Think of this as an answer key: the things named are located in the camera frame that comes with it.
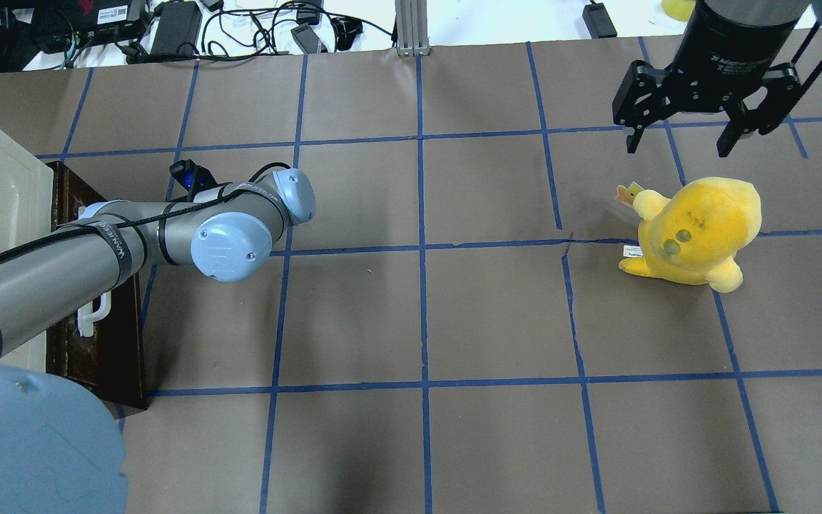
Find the power adapter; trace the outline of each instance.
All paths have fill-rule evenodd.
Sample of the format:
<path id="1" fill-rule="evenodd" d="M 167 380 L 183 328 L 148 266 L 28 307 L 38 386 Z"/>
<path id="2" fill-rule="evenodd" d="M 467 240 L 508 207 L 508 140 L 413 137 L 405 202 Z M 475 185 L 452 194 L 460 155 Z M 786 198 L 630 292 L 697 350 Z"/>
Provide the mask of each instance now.
<path id="1" fill-rule="evenodd" d="M 157 30 L 151 43 L 151 54 L 165 56 L 164 61 L 192 58 L 196 49 L 202 11 L 195 2 L 164 2 L 157 6 Z"/>
<path id="2" fill-rule="evenodd" d="M 303 25 L 319 25 L 319 9 L 323 8 L 323 0 L 306 0 L 303 2 L 310 9 L 297 9 L 297 23 Z"/>
<path id="3" fill-rule="evenodd" d="M 585 6 L 583 20 L 585 20 L 585 26 L 588 27 L 588 33 L 592 35 L 592 39 L 617 37 L 617 30 L 614 29 L 611 17 L 607 16 L 604 4 L 593 2 Z"/>
<path id="4" fill-rule="evenodd" d="M 224 0 L 201 0 L 201 2 L 202 5 L 205 6 L 205 9 L 208 9 L 211 12 L 224 9 Z"/>

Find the yellow object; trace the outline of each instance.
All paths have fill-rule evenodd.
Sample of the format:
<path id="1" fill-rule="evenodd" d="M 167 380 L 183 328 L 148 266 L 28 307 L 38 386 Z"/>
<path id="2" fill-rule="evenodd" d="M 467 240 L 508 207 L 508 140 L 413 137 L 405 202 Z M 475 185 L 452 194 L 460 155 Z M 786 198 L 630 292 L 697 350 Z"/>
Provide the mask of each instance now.
<path id="1" fill-rule="evenodd" d="M 643 256 L 620 261 L 621 270 L 677 283 L 708 283 L 719 293 L 741 285 L 744 277 L 734 255 L 754 240 L 763 220 L 753 185 L 709 176 L 683 186 L 673 199 L 642 189 L 632 207 L 642 218 Z"/>
<path id="2" fill-rule="evenodd" d="M 665 14 L 678 21 L 691 19 L 696 0 L 661 0 L 661 8 Z"/>
<path id="3" fill-rule="evenodd" d="M 640 188 L 639 184 L 636 184 L 636 182 L 630 182 L 629 188 L 617 186 L 617 201 L 626 205 L 626 207 L 633 207 L 633 200 L 642 190 L 643 188 Z"/>

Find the blue tape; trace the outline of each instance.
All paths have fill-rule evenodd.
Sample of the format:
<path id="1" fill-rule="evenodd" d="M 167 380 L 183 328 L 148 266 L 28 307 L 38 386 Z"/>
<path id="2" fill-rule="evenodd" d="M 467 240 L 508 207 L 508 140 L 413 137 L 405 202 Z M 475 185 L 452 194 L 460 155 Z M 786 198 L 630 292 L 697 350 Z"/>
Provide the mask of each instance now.
<path id="1" fill-rule="evenodd" d="M 789 129 L 792 131 L 792 137 L 795 138 L 795 144 L 798 146 L 798 152 L 801 153 L 801 156 L 805 159 L 808 158 L 808 150 L 805 149 L 805 144 L 801 140 L 801 136 L 798 133 L 797 127 L 795 127 L 795 119 L 792 118 L 792 115 L 788 115 L 786 117 L 786 123 L 788 124 Z"/>
<path id="2" fill-rule="evenodd" d="M 293 165 L 300 163 L 300 133 L 303 130 L 303 100 L 306 95 L 306 71 L 309 59 L 303 56 L 303 67 L 300 70 L 300 97 L 297 102 L 297 128 L 294 133 Z M 281 276 L 281 296 L 278 302 L 278 329 L 275 334 L 275 358 L 271 371 L 270 400 L 268 401 L 268 424 L 265 427 L 265 458 L 262 462 L 262 487 L 258 511 L 265 514 L 268 511 L 268 481 L 271 479 L 271 451 L 275 437 L 275 418 L 278 410 L 278 384 L 281 374 L 281 351 L 284 344 L 284 315 L 288 299 L 288 280 L 290 280 L 290 254 L 293 247 L 293 227 L 288 227 L 287 243 L 284 248 L 283 276 Z"/>
<path id="3" fill-rule="evenodd" d="M 585 417 L 585 436 L 588 442 L 589 459 L 592 463 L 592 480 L 594 482 L 594 497 L 598 505 L 598 512 L 604 514 L 604 489 L 601 483 L 601 468 L 598 465 L 598 450 L 594 439 L 594 421 L 592 419 L 592 406 L 588 395 L 588 380 L 585 376 L 585 363 L 582 352 L 579 350 L 579 339 L 577 338 L 577 319 L 573 309 L 573 281 L 570 278 L 570 260 L 568 255 L 562 256 L 562 267 L 564 267 L 564 284 L 567 287 L 567 307 L 570 315 L 570 330 L 573 333 L 573 349 L 577 359 L 577 370 L 579 372 L 579 383 L 582 388 L 583 416 Z"/>
<path id="4" fill-rule="evenodd" d="M 173 153 L 173 162 L 180 160 L 180 153 L 183 150 L 183 140 L 186 139 L 186 126 L 189 124 L 189 110 L 192 108 L 192 97 L 196 94 L 196 81 L 198 79 L 198 62 L 192 67 L 192 79 L 189 81 L 189 95 L 186 97 L 186 107 L 183 109 L 183 123 L 180 124 L 180 134 L 176 138 L 176 152 Z"/>
<path id="5" fill-rule="evenodd" d="M 532 83 L 534 84 L 534 97 L 538 100 L 538 118 L 541 120 L 541 137 L 544 142 L 544 165 L 547 166 L 547 180 L 551 189 L 551 205 L 554 208 L 554 223 L 557 230 L 562 230 L 560 221 L 560 205 L 557 201 L 557 182 L 554 180 L 554 162 L 551 159 L 551 142 L 547 137 L 547 120 L 544 116 L 544 101 L 541 98 L 541 84 L 538 81 L 538 68 L 534 65 L 534 53 L 532 53 L 531 41 L 525 43 L 525 50 L 528 53 L 528 64 L 532 69 Z"/>
<path id="6" fill-rule="evenodd" d="M 763 371 L 715 371 L 709 373 L 663 373 L 648 375 L 598 375 L 580 377 L 528 377 L 528 378 L 463 378 L 462 380 L 427 381 L 428 388 L 517 387 L 535 385 L 568 385 L 610 383 L 679 383 L 679 381 L 734 381 L 742 378 L 799 378 L 822 377 L 822 368 L 813 370 L 763 370 Z M 278 394 L 328 393 L 328 391 L 352 390 L 405 390 L 423 388 L 423 381 L 395 381 L 394 383 L 334 383 L 278 386 Z M 225 394 L 271 394 L 271 387 L 222 387 L 222 388 L 169 388 L 148 390 L 148 397 L 157 396 L 214 396 Z"/>
<path id="7" fill-rule="evenodd" d="M 84 107 L 84 101 L 88 98 L 88 90 L 91 88 L 91 79 L 94 78 L 94 68 L 88 69 L 88 78 L 84 81 L 84 89 L 81 90 L 81 98 L 78 98 L 78 108 L 75 110 L 75 117 L 72 118 L 71 127 L 68 128 L 68 136 L 66 136 L 66 144 L 62 147 L 62 155 L 60 161 L 65 162 L 69 153 L 69 146 L 75 137 L 75 129 L 78 127 L 78 120 L 81 119 L 81 109 Z"/>
<path id="8" fill-rule="evenodd" d="M 427 353 L 427 237 L 424 222 L 424 82 L 420 55 L 415 57 L 417 84 L 417 238 L 420 252 L 421 424 L 424 445 L 424 512 L 433 513 L 433 465 L 430 459 L 430 356 Z"/>
<path id="9" fill-rule="evenodd" d="M 769 507 L 772 512 L 779 512 L 779 504 L 776 501 L 776 491 L 773 490 L 773 481 L 769 475 L 769 468 L 766 465 L 766 456 L 763 455 L 763 446 L 760 445 L 760 435 L 756 429 L 754 411 L 751 410 L 750 400 L 747 397 L 747 387 L 744 385 L 744 375 L 741 374 L 741 364 L 734 351 L 734 340 L 731 338 L 731 329 L 728 327 L 728 318 L 725 316 L 725 309 L 721 303 L 721 295 L 712 291 L 712 298 L 715 300 L 715 307 L 719 313 L 719 323 L 721 331 L 725 336 L 725 345 L 728 348 L 728 356 L 731 359 L 731 368 L 734 370 L 735 383 L 738 385 L 738 393 L 741 396 L 741 406 L 744 407 L 744 418 L 747 420 L 747 429 L 750 430 L 753 452 L 756 455 L 757 466 L 760 468 L 760 476 L 763 479 L 763 488 L 766 489 L 766 497 L 769 500 Z"/>

